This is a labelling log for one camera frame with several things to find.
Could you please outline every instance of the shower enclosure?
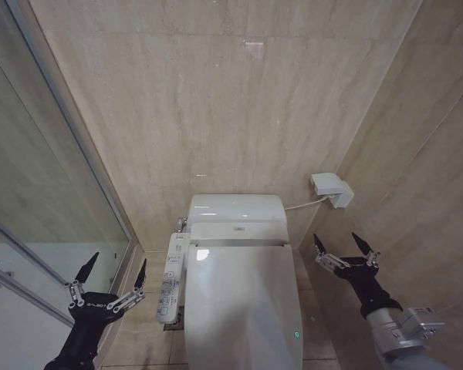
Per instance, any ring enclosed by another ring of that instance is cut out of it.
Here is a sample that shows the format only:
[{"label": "shower enclosure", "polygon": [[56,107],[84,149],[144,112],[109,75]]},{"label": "shower enclosure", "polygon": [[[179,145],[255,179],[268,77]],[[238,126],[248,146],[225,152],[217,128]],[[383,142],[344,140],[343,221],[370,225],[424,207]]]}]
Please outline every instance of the shower enclosure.
[{"label": "shower enclosure", "polygon": [[134,240],[13,5],[0,0],[0,370],[54,358],[73,323],[63,283],[100,252],[85,289],[113,291]]}]

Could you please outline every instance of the toilet lid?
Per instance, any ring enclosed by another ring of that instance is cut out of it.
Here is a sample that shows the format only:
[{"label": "toilet lid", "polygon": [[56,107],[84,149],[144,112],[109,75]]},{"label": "toilet lid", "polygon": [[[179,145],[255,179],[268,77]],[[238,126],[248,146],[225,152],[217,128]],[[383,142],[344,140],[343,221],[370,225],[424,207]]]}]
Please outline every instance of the toilet lid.
[{"label": "toilet lid", "polygon": [[190,246],[185,289],[191,370],[301,369],[290,246]]}]

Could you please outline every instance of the power cord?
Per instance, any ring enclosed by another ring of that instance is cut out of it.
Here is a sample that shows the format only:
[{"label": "power cord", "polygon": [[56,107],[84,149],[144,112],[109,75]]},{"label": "power cord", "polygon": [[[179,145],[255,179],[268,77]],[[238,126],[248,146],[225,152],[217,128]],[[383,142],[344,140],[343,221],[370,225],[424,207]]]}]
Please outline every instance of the power cord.
[{"label": "power cord", "polygon": [[326,195],[326,196],[322,197],[321,199],[314,200],[313,202],[310,202],[310,203],[300,204],[298,206],[287,207],[287,208],[285,208],[285,210],[298,210],[299,208],[304,208],[304,207],[312,206],[313,204],[321,203],[324,200],[332,198],[332,197],[334,197],[334,195]]}]

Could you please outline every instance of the wall-mounted remote control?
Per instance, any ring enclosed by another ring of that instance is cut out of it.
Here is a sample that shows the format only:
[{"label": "wall-mounted remote control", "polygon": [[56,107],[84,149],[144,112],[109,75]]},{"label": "wall-mounted remote control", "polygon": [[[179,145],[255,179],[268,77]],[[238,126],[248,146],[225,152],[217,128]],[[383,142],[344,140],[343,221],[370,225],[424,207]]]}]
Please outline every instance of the wall-mounted remote control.
[{"label": "wall-mounted remote control", "polygon": [[157,320],[160,323],[171,324],[177,320],[184,256],[187,253],[190,239],[189,233],[173,233],[171,235],[167,261],[164,266],[163,282],[161,283],[160,300],[157,305]]}]

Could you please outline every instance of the toilet tank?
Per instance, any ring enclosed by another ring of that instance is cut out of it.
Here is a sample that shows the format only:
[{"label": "toilet tank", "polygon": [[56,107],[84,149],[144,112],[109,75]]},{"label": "toilet tank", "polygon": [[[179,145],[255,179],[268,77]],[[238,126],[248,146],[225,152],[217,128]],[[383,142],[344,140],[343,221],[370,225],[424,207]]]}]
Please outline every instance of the toilet tank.
[{"label": "toilet tank", "polygon": [[187,225],[199,222],[280,222],[285,208],[277,195],[198,194],[192,197]]},{"label": "toilet tank", "polygon": [[187,227],[191,242],[200,245],[283,245],[289,242],[285,209],[277,195],[194,195]]}]

